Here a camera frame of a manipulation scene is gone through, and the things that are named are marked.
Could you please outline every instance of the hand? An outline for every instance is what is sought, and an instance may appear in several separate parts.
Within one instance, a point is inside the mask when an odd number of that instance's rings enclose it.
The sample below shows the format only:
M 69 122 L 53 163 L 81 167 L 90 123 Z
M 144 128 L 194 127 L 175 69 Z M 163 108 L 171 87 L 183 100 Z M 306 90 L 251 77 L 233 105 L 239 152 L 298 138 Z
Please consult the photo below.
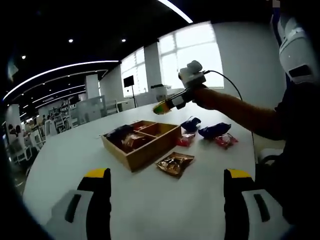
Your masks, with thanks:
M 199 107 L 207 110 L 215 110 L 215 97 L 217 92 L 207 88 L 205 85 L 201 88 L 193 89 L 193 103 L 196 103 Z

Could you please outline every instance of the wooden tray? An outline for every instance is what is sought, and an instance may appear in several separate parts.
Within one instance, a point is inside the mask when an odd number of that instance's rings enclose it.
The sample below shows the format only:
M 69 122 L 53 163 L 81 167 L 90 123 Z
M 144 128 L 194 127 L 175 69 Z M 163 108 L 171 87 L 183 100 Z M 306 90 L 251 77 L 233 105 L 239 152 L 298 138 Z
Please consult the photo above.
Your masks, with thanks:
M 146 126 L 135 132 L 147 136 L 151 141 L 129 153 L 115 146 L 103 135 L 101 136 L 104 147 L 131 172 L 154 161 L 155 157 L 175 147 L 177 145 L 177 139 L 181 137 L 181 127 L 177 125 L 140 121 L 133 123 L 132 126 L 135 129 Z

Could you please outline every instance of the black ceiling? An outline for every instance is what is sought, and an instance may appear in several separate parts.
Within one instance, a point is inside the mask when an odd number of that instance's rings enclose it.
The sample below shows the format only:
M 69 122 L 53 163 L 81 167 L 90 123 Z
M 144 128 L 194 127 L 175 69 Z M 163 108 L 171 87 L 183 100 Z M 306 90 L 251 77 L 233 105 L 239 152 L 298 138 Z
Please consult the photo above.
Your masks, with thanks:
M 269 23 L 272 15 L 272 1 L 265 0 L 170 2 L 186 13 L 194 23 Z M 155 42 L 158 37 L 188 25 L 178 14 L 157 0 L 19 4 L 8 13 L 17 23 L 13 24 L 12 29 L 9 27 L 13 40 L 9 60 L 16 65 L 18 72 L 13 76 L 13 81 L 5 82 L 7 91 L 34 75 L 57 67 L 101 60 L 121 61 L 136 49 Z M 18 88 L 5 99 L 5 104 L 19 103 L 20 108 L 29 105 L 24 110 L 31 114 L 36 107 L 31 98 L 39 99 L 53 91 L 84 84 L 86 74 L 72 74 L 94 73 L 96 70 L 101 70 L 99 73 L 103 74 L 102 70 L 111 70 L 117 64 L 88 64 L 45 74 Z

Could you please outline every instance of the person's arm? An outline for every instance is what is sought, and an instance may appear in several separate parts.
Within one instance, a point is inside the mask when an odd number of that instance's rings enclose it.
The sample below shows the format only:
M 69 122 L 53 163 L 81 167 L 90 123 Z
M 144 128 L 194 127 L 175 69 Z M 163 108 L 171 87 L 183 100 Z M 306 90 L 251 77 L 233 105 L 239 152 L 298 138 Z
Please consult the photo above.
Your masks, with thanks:
M 271 140 L 282 140 L 280 120 L 276 111 L 250 105 L 234 96 L 208 88 L 194 90 L 195 103 L 208 110 L 217 110 L 244 128 Z

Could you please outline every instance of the ceiling light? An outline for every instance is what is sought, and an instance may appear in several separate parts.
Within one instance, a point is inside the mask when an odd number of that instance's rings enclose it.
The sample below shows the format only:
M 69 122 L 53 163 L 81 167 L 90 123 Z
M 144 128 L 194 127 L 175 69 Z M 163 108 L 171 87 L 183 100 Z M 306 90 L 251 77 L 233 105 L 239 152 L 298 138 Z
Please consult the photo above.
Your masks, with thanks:
M 80 63 L 74 63 L 74 64 L 70 64 L 70 65 L 65 65 L 65 66 L 60 66 L 48 71 L 44 71 L 42 73 L 39 73 L 35 76 L 32 76 L 30 78 L 28 78 L 27 80 L 21 82 L 19 85 L 15 86 L 14 88 L 12 88 L 5 96 L 2 100 L 5 100 L 10 94 L 12 94 L 15 90 L 17 90 L 18 88 L 20 88 L 22 85 L 30 82 L 31 80 L 38 78 L 42 75 L 57 71 L 57 70 L 61 70 L 61 69 L 65 69 L 65 68 L 70 68 L 70 67 L 74 67 L 74 66 L 80 66 L 80 65 L 86 65 L 86 64 L 102 64 L 102 63 L 118 63 L 118 60 L 103 60 L 103 61 L 87 61 L 87 62 L 80 62 Z
M 35 108 L 37 109 L 37 108 L 39 108 L 39 107 L 41 107 L 41 106 L 43 106 L 43 105 L 46 105 L 46 104 L 51 103 L 51 102 L 53 102 L 53 101 L 57 101 L 58 99 L 63 99 L 63 98 L 66 98 L 66 97 L 69 97 L 69 96 L 75 95 L 75 94 L 82 94 L 82 93 L 84 93 L 84 92 L 85 92 L 85 91 L 79 91 L 79 92 L 71 93 L 71 94 L 69 94 L 69 95 L 61 96 L 61 97 L 56 98 L 56 99 L 53 99 L 53 100 L 51 100 L 51 101 L 47 101 L 46 103 L 41 104 L 41 105 L 39 105 L 39 106 L 36 106 Z
M 159 2 L 166 5 L 168 8 L 173 10 L 176 14 L 180 15 L 184 20 L 188 22 L 188 24 L 193 23 L 193 21 L 188 17 L 183 11 L 181 11 L 179 8 L 177 8 L 173 3 L 169 2 L 168 0 L 158 0 Z
M 73 86 L 73 87 L 70 87 L 70 88 L 67 88 L 67 89 L 64 89 L 64 90 L 61 90 L 61 91 L 57 91 L 57 92 L 55 92 L 55 93 L 52 93 L 52 94 L 49 94 L 49 95 L 44 96 L 44 97 L 42 97 L 42 98 L 39 98 L 39 99 L 33 101 L 32 103 L 34 104 L 35 102 L 38 102 L 38 101 L 40 101 L 40 100 L 42 100 L 42 99 L 45 99 L 45 98 L 47 98 L 47 97 L 50 97 L 50 96 L 52 96 L 52 95 L 55 95 L 55 94 L 58 94 L 58 93 L 62 93 L 62 92 L 64 92 L 64 91 L 67 91 L 67 90 L 70 90 L 70 89 L 75 89 L 75 88 L 83 87 L 83 86 L 85 86 L 85 85 Z

